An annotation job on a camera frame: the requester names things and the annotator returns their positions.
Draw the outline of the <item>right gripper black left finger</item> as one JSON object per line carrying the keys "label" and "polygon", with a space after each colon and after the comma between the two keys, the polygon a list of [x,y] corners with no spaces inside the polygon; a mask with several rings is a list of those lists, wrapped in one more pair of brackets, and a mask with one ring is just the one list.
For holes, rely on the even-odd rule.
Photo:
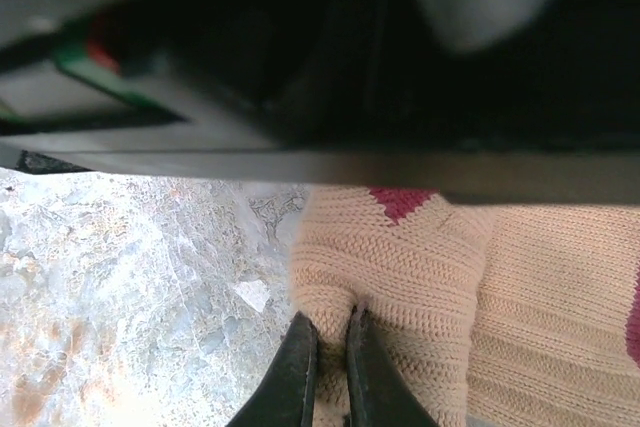
{"label": "right gripper black left finger", "polygon": [[226,427],[312,427],[318,334],[298,312],[260,385]]}

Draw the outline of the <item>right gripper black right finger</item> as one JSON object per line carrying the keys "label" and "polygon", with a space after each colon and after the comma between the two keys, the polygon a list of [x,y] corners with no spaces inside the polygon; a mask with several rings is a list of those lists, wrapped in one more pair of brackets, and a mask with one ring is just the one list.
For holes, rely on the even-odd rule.
{"label": "right gripper black right finger", "polygon": [[431,427],[367,308],[353,309],[346,340],[350,427]]}

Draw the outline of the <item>beige sock with red toe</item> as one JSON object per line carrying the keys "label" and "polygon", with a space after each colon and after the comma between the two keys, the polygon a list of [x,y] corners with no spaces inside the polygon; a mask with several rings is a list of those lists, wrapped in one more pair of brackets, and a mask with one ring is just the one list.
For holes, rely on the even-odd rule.
{"label": "beige sock with red toe", "polygon": [[640,427],[640,208],[465,207],[319,187],[290,264],[321,342],[314,427],[343,427],[364,303],[441,427]]}

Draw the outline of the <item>marble pattern table cover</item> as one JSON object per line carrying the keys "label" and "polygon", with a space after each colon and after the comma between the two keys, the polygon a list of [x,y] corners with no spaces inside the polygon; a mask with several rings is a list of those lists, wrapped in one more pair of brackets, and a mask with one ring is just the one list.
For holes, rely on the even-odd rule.
{"label": "marble pattern table cover", "polygon": [[288,327],[306,197],[0,169],[0,427],[225,427]]}

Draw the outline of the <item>aluminium front rail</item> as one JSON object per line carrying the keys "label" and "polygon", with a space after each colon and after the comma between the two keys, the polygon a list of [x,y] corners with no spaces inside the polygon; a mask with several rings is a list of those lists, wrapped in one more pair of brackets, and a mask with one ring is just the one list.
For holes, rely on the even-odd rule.
{"label": "aluminium front rail", "polygon": [[203,119],[129,106],[45,75],[0,80],[0,164],[33,175],[93,171],[436,189],[465,204],[640,205],[640,111],[611,129],[572,120],[547,148],[424,150],[394,141],[281,148],[224,111]]}

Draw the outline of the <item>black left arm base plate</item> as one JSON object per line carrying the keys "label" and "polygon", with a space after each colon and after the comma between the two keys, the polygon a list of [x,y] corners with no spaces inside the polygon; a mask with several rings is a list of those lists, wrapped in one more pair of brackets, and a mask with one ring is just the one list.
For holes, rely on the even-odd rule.
{"label": "black left arm base plate", "polygon": [[582,98],[427,89],[383,95],[369,107],[293,114],[264,104],[234,119],[280,146],[460,152],[640,150],[640,93]]}

